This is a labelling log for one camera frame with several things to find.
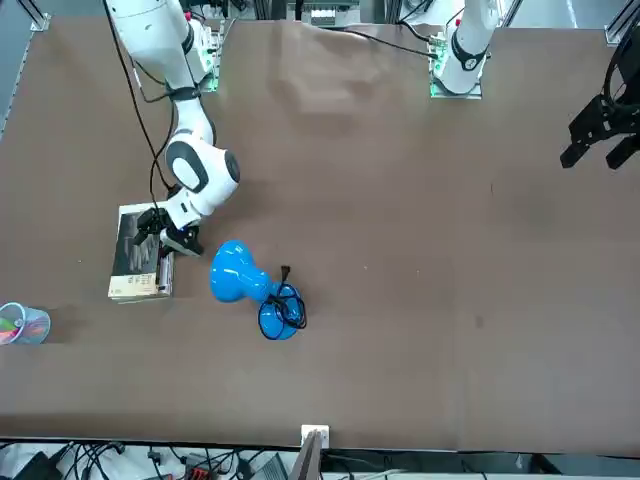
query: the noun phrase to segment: cup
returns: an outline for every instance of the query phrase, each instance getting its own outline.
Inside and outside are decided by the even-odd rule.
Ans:
[[[0,307],[0,345],[37,345],[51,330],[49,314],[16,302]]]

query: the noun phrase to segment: wire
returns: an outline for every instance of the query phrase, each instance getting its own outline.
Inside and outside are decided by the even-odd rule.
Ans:
[[[341,28],[334,28],[333,30],[337,30],[337,31],[345,32],[345,33],[351,33],[353,35],[358,35],[359,37],[368,38],[369,40],[373,40],[374,42],[382,43],[384,45],[388,45],[390,47],[397,48],[398,50],[403,50],[405,52],[415,53],[416,55],[421,55],[423,57],[428,57],[428,58],[431,58],[433,60],[437,60],[438,59],[438,56],[435,53],[422,52],[420,50],[414,50],[412,48],[403,47],[402,45],[397,45],[395,43],[387,42],[386,40],[382,40],[381,38],[374,37],[373,35],[369,35],[368,33],[358,32],[356,30],[345,30],[345,29],[341,29]]]
[[[164,82],[161,82],[156,77],[151,75],[142,65],[140,65],[140,62],[137,62],[133,58],[131,58],[131,55],[129,55],[129,58],[131,59],[131,63],[132,64],[135,63],[135,66],[138,67],[140,70],[142,70],[142,73],[144,73],[147,77],[149,77],[151,80],[153,80],[158,85],[164,86]]]
[[[258,458],[258,456],[262,455],[264,452],[266,452],[267,449],[266,448],[262,448],[260,449],[258,452],[256,452],[255,454],[253,454],[251,456],[251,458],[249,458],[247,460],[247,463],[249,465],[251,465],[251,462],[253,462],[256,458]],[[235,480],[236,478],[238,478],[238,468],[240,468],[240,455],[238,454],[238,466],[236,467],[236,473],[233,474],[233,476],[229,479],[229,480]]]
[[[158,203],[156,202],[156,196],[153,193],[153,172],[156,169],[158,170],[158,172],[162,172],[162,170],[160,170],[158,158],[160,158],[160,155],[162,155],[163,150],[166,148],[167,144],[169,143],[169,140],[171,139],[171,132],[173,132],[173,122],[175,121],[175,117],[176,117],[176,110],[172,103],[171,104],[171,120],[169,121],[169,129],[167,130],[167,135],[165,136],[164,141],[162,142],[162,145],[160,146],[158,151],[153,154],[153,163],[151,164],[151,170],[149,171],[149,193],[151,194],[151,200],[153,201],[153,205],[156,209],[156,215],[158,215],[158,217],[160,217],[160,212],[158,210]],[[160,174],[160,179],[162,180],[162,183],[164,184],[165,188],[169,190],[171,187],[166,183],[166,180],[162,177],[162,174]]]
[[[452,17],[451,17],[449,20],[447,20],[447,23],[445,23],[445,24],[444,24],[445,28],[446,28],[447,26],[449,26],[449,24],[453,21],[453,19],[454,19],[454,18],[456,18],[458,15],[460,15],[460,14],[462,13],[462,11],[463,11],[463,10],[464,10],[464,7],[462,7],[460,10],[458,10],[456,13],[454,13],[454,14],[452,15]]]
[[[202,13],[194,12],[193,10],[189,10],[189,13],[194,17],[196,17],[201,22],[205,22],[207,18],[204,16],[204,10],[202,10],[202,5],[200,5],[200,10],[202,11]]]
[[[205,448],[204,451],[207,454],[207,464],[209,466],[209,471],[207,472],[207,478],[213,479],[213,468],[211,467],[211,457],[209,456],[209,449]]]
[[[398,473],[404,473],[406,470],[401,470],[399,468],[392,468],[391,470],[385,470],[380,473],[373,473],[371,475],[363,475],[361,477],[356,477],[356,480],[376,480],[381,477],[386,477],[387,475],[395,475]]]
[[[127,66],[124,63],[124,59],[122,58],[122,52],[120,51],[120,45],[118,44],[118,37],[116,35],[115,27],[113,25],[113,20],[111,20],[111,15],[109,14],[109,7],[107,6],[107,1],[106,0],[102,0],[102,6],[104,7],[105,14],[107,15],[107,22],[109,23],[109,30],[111,30],[111,37],[113,39],[113,44],[115,46],[116,53],[118,54],[118,59],[120,60],[120,66],[122,67],[122,71],[124,72],[124,77],[127,80],[127,86],[129,87],[129,94],[131,95],[131,101],[133,102],[133,109],[135,110],[136,117],[138,118],[138,123],[140,124],[140,129],[142,130],[142,133],[144,134],[144,138],[147,141],[147,145],[149,146],[149,150],[151,150],[151,155],[154,157],[154,162],[152,164],[152,167],[155,165],[158,168],[158,174],[160,175],[160,178],[162,179],[162,183],[164,184],[164,186],[167,189],[169,189],[170,188],[169,184],[165,180],[164,175],[162,174],[162,170],[160,169],[160,166],[158,165],[156,153],[154,152],[153,144],[151,143],[151,138],[149,138],[149,133],[147,132],[147,128],[144,125],[144,121],[142,120],[142,115],[140,114],[140,109],[138,108],[138,102],[136,101],[136,95],[135,95],[135,93],[133,91],[133,85],[131,84],[131,79],[129,78],[129,72],[127,71]]]
[[[406,21],[402,20],[398,22],[398,25],[402,25],[403,27],[407,27],[411,32],[411,35],[416,37],[418,40],[422,40],[423,42],[431,43],[431,39],[429,37],[425,37],[424,35],[420,35],[412,25],[409,25]]]
[[[93,445],[89,448],[87,448],[86,445],[83,445],[82,448],[84,448],[85,453],[89,455],[90,459],[90,461],[87,463],[87,466],[85,467],[85,470],[88,471],[87,477],[91,478],[91,470],[93,469],[93,466],[96,465],[98,467],[98,470],[100,470],[100,474],[102,475],[103,480],[109,480],[109,477],[102,469],[102,464],[100,463],[100,455],[107,451],[108,446],[103,446],[101,451],[101,447],[99,445]]]
[[[78,454],[80,453],[80,449],[81,448],[86,448],[86,447],[85,447],[85,445],[78,445],[78,448],[76,449],[76,453],[74,455],[73,463],[69,467],[69,470],[67,470],[67,473],[65,474],[63,480],[66,480],[69,477],[69,475],[71,475],[71,472],[74,472],[75,478],[79,479],[79,477],[78,477],[78,465],[80,464],[80,460],[82,460],[84,457],[87,456],[86,452],[83,453],[82,455],[78,456]],[[100,452],[99,455],[102,455],[102,453],[104,453],[104,450],[107,450],[110,447],[108,445],[105,445],[102,448],[103,448],[103,451]]]
[[[291,272],[291,267],[283,265],[280,267],[282,271],[282,280],[280,281],[280,287],[278,287],[278,291],[275,295],[269,295],[269,297],[260,305],[260,309],[258,310],[258,327],[260,328],[260,332],[267,340],[278,340],[280,336],[283,334],[286,327],[293,328],[295,330],[302,330],[307,327],[307,309],[305,308],[304,302],[300,297],[300,294],[293,288],[292,285],[286,283],[287,277]],[[283,295],[282,290],[287,289],[289,294]],[[298,309],[298,313],[296,315],[290,315],[289,310],[289,301],[295,302],[295,306]],[[275,317],[280,320],[282,327],[277,335],[269,335],[265,331],[262,326],[262,322],[260,322],[260,318],[262,317],[262,312],[265,307],[268,305],[273,307],[273,312],[275,313]]]
[[[427,3],[429,3],[431,0],[422,0],[422,2],[420,2],[418,5],[416,5],[413,10],[411,10],[409,13],[407,13],[404,17],[402,17],[400,20],[398,20],[398,23],[402,23],[404,22],[407,18],[409,18],[411,15],[413,15],[414,13],[416,13],[418,10],[420,10],[421,7],[424,7]]]
[[[173,456],[176,457],[180,461],[180,463],[183,463],[183,460],[185,460],[185,457],[181,457],[180,455],[178,455],[176,453],[176,449],[173,447],[169,447],[169,450],[171,450],[171,453],[173,453]]]
[[[333,453],[327,453],[326,456],[329,457],[329,458],[336,459],[336,460],[346,460],[346,461],[349,461],[349,462],[362,463],[363,465],[367,465],[369,468],[374,468],[376,470],[379,470],[380,467],[384,468],[384,466],[381,466],[379,464],[370,462],[368,460],[363,460],[362,458],[347,457],[347,456],[344,456],[344,455],[335,455]]]

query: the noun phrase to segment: brown table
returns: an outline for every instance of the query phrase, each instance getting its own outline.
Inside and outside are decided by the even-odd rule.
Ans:
[[[54,19],[0,144],[1,300],[53,329],[0,349],[0,434],[296,444],[326,423],[336,447],[636,454],[640,165],[558,159],[611,50],[509,29],[492,51],[482,101],[431,101],[421,57],[238,22],[204,103],[242,184],[174,299],[118,306],[117,207],[148,201],[150,155],[105,20]],[[168,111],[143,109],[156,145]],[[292,265],[294,339],[211,296],[231,238]]]

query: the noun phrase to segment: cable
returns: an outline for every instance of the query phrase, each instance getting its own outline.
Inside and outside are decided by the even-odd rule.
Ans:
[[[147,458],[149,460],[151,460],[151,463],[153,463],[153,468],[156,470],[156,475],[158,476],[158,480],[162,480],[162,474],[160,473],[160,469],[158,468],[158,464],[156,463],[156,461],[160,461],[160,457],[158,454],[158,458],[156,459],[153,455],[153,447],[151,445],[149,445],[149,453],[147,453]]]
[[[109,480],[109,477],[102,469],[102,464],[100,463],[100,455],[102,455],[107,450],[108,447],[103,446],[101,451],[100,451],[101,447],[99,445],[93,445],[89,448],[87,448],[86,445],[83,445],[83,448],[85,453],[89,455],[89,459],[90,459],[89,462],[87,463],[87,466],[85,467],[85,471],[88,472],[87,478],[91,478],[91,470],[93,469],[93,466],[96,465],[98,467],[98,470],[100,471],[100,475],[102,475],[103,480]]]
[[[259,455],[262,455],[266,451],[267,451],[266,448],[262,448],[262,449],[258,450],[258,452],[253,454],[251,456],[251,458],[246,460],[246,462],[249,464],[249,466],[251,466],[251,462],[253,462],[256,458],[258,458]],[[236,467],[236,473],[234,473],[233,476],[229,480],[235,480],[236,478],[238,478],[238,468],[240,468],[240,460],[241,460],[241,458],[240,458],[240,455],[238,454],[238,466]]]
[[[344,32],[344,33],[351,33],[353,35],[358,35],[359,37],[362,37],[362,38],[368,38],[369,40],[373,40],[374,42],[382,43],[384,45],[388,45],[390,47],[397,48],[398,50],[403,50],[403,51],[409,52],[409,53],[415,53],[416,55],[421,55],[423,57],[431,58],[433,60],[437,60],[438,59],[438,56],[435,53],[421,52],[420,50],[414,50],[412,48],[403,47],[402,45],[397,45],[395,43],[387,42],[386,40],[382,40],[382,39],[380,39],[378,37],[374,37],[373,35],[369,35],[368,33],[358,32],[356,30],[345,30],[343,28],[333,28],[333,29],[329,29],[329,30],[336,30],[336,31]]]
[[[176,453],[175,448],[169,447],[169,450],[171,450],[171,453],[173,453],[173,456],[176,457],[180,463],[182,463],[183,465],[187,463],[187,457],[181,457],[180,455],[178,455]]]
[[[398,22],[398,25],[402,25],[403,27],[407,27],[411,32],[411,35],[416,37],[418,40],[422,40],[423,42],[431,43],[431,39],[429,37],[425,37],[424,35],[420,35],[412,25],[409,25],[406,21],[402,20]]]
[[[67,473],[65,474],[63,480],[67,480],[69,475],[71,475],[71,472],[74,472],[76,480],[79,480],[78,465],[80,464],[80,460],[82,460],[84,457],[87,456],[87,453],[83,453],[82,455],[78,456],[78,454],[80,453],[80,449],[81,448],[85,448],[85,446],[84,445],[78,445],[78,448],[76,449],[76,453],[74,455],[73,463],[69,467],[69,470],[67,470]],[[109,448],[109,446],[105,445],[103,448],[106,450],[106,449]]]
[[[444,24],[445,28],[449,26],[449,24],[451,23],[451,21],[456,18],[458,15],[460,15],[462,13],[462,11],[464,10],[464,7],[462,7],[460,10],[458,10],[456,13],[453,14],[453,16],[447,20],[447,23]]]
[[[224,458],[223,460],[218,462],[218,464],[216,465],[216,468],[218,468],[218,474],[220,474],[220,475],[229,475],[231,473],[231,470],[233,470],[233,459],[234,458],[238,458],[238,463],[240,463],[240,454],[239,453],[235,453],[235,454],[232,453],[231,454],[231,463],[229,463],[229,468],[227,468],[226,471],[221,470],[219,467],[222,465],[223,462],[225,462],[227,460],[227,458],[228,457]]]
[[[260,305],[260,309],[258,310],[258,327],[260,328],[260,332],[262,333],[262,335],[267,340],[277,340],[278,338],[280,338],[280,335],[282,335],[286,327],[291,327],[295,330],[303,330],[307,327],[307,309],[305,308],[304,302],[302,301],[302,298],[300,298],[298,292],[296,292],[296,289],[293,288],[292,285],[286,283],[287,277],[291,272],[291,267],[283,265],[280,268],[282,271],[282,280],[280,281],[280,287],[278,288],[278,291],[275,295],[269,295],[267,300],[265,300],[262,305]],[[282,290],[284,288],[287,288],[292,293],[283,295]],[[296,316],[299,317],[299,319],[297,320],[292,320],[291,316],[289,315],[289,300],[293,300],[298,307],[299,314]],[[280,329],[278,334],[274,336],[268,335],[262,327],[262,323],[260,323],[260,317],[262,316],[262,312],[267,305],[271,305],[273,307],[276,317],[282,323],[282,328]]]
[[[0,452],[1,452],[2,450],[4,450],[5,448],[10,447],[11,445],[15,445],[16,443],[17,443],[17,442],[8,442],[8,443],[5,443],[4,445],[1,445],[1,446],[0,446]]]
[[[207,464],[209,466],[209,472],[207,472],[207,479],[213,479],[213,468],[211,468],[211,457],[209,456],[209,449],[205,448],[204,451],[207,454]]]
[[[144,125],[144,121],[142,120],[142,115],[140,114],[140,109],[138,108],[138,102],[136,101],[136,95],[133,91],[133,85],[131,84],[131,79],[129,78],[129,72],[127,72],[127,66],[124,63],[124,59],[122,58],[122,52],[120,52],[120,45],[118,44],[118,37],[116,35],[115,27],[113,25],[113,21],[111,20],[111,15],[109,14],[109,7],[107,6],[107,1],[102,0],[102,6],[104,7],[105,14],[107,15],[107,22],[109,23],[109,30],[111,30],[111,38],[113,39],[113,44],[116,49],[116,53],[118,54],[118,60],[120,60],[120,66],[122,67],[122,71],[124,72],[125,79],[127,80],[127,86],[129,87],[129,94],[131,95],[131,100],[133,102],[133,108],[136,113],[136,117],[138,118],[138,123],[140,124],[140,129],[144,134],[144,138],[147,141],[147,145],[149,146],[149,150],[151,150],[151,155],[154,157],[154,162],[152,165],[156,165],[158,168],[158,174],[162,179],[162,183],[165,185],[167,189],[169,189],[169,184],[164,178],[162,174],[162,170],[158,165],[156,153],[153,150],[153,144],[151,143],[151,138],[149,138],[149,133],[147,132],[147,128]]]
[[[153,154],[153,163],[151,164],[151,170],[149,171],[149,193],[151,194],[151,200],[153,201],[153,205],[156,209],[156,215],[158,215],[158,218],[160,218],[160,211],[158,209],[158,203],[156,202],[156,196],[153,193],[153,172],[155,169],[157,169],[158,172],[161,172],[160,165],[158,164],[158,158],[160,158],[160,155],[162,155],[162,151],[166,148],[167,144],[169,143],[169,140],[171,139],[171,132],[173,132],[173,122],[175,121],[175,116],[176,116],[175,112],[176,112],[176,109],[172,103],[171,104],[171,120],[169,121],[169,129],[167,130],[167,135],[165,136],[165,139],[162,142],[162,145],[160,146],[158,151]],[[162,177],[162,174],[160,175],[160,179],[162,180],[162,183],[164,184],[165,188],[169,190],[171,187],[166,183],[166,180]]]
[[[393,468],[391,470],[385,470],[384,472],[380,472],[380,473],[373,473],[371,475],[363,475],[361,477],[356,477],[356,480],[377,480],[378,478],[381,477],[387,477],[387,475],[395,475],[398,473],[404,473],[406,472],[406,470],[402,470],[399,468]]]
[[[421,7],[424,7],[429,2],[431,2],[431,0],[422,0],[422,2],[420,2],[418,5],[416,5],[413,10],[411,10],[404,17],[402,17],[400,20],[398,20],[398,23],[404,22],[407,18],[409,18],[414,13],[416,13],[418,10],[420,10]]]
[[[346,461],[349,461],[349,462],[362,463],[363,465],[367,465],[369,468],[373,468],[375,470],[379,470],[381,467],[384,468],[384,466],[382,466],[382,465],[375,464],[375,463],[370,462],[368,460],[363,460],[362,458],[347,457],[347,456],[344,456],[344,455],[334,455],[333,453],[327,453],[326,456],[329,457],[329,458],[336,459],[336,460],[346,460]]]
[[[164,86],[164,82],[161,82],[160,80],[158,80],[156,77],[154,77],[153,75],[151,75],[142,65],[140,65],[140,62],[135,61],[131,55],[129,55],[129,58],[131,59],[131,63],[134,64],[135,66],[138,67],[140,70],[142,70],[142,73],[144,73],[147,77],[149,77],[151,80],[153,80],[155,83],[157,83],[158,85],[162,85]]]
[[[201,22],[205,22],[207,20],[207,18],[204,16],[204,10],[202,10],[201,14],[198,12],[194,12],[193,10],[189,10],[189,13],[194,17],[196,17]]]

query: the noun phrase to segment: white bracket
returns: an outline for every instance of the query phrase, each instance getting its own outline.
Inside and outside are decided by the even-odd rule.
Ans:
[[[300,427],[300,445],[302,445],[313,432],[320,432],[322,448],[329,448],[329,425],[302,425],[302,427]]]

